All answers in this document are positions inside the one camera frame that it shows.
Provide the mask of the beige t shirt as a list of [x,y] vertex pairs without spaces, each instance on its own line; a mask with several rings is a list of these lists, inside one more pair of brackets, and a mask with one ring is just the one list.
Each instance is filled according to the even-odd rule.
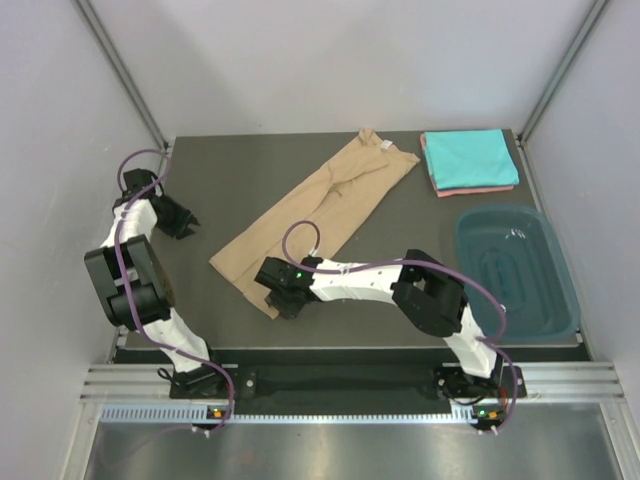
[[362,129],[341,150],[297,185],[210,259],[210,264],[252,305],[274,319],[269,290],[254,278],[264,259],[283,258],[282,239],[300,220],[320,230],[319,255],[330,258],[351,238],[386,194],[420,161]]

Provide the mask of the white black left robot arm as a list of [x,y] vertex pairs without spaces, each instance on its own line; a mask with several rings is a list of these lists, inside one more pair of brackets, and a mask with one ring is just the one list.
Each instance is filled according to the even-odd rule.
[[151,245],[156,229],[181,240],[193,235],[199,222],[164,193],[155,173],[134,169],[123,179],[108,237],[84,256],[103,311],[112,325],[139,333],[169,358],[173,371],[160,368],[158,375],[170,383],[173,398],[222,396],[227,374],[177,312],[169,278]]

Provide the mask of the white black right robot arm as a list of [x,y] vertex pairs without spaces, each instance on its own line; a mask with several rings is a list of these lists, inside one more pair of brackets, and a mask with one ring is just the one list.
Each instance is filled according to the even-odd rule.
[[292,320],[312,302],[375,301],[397,307],[420,332],[444,340],[460,366],[436,371],[451,398],[492,394],[502,385],[502,360],[482,341],[460,274],[425,252],[407,251],[388,264],[339,263],[315,256],[294,264],[263,261],[255,281],[269,290],[265,301]]

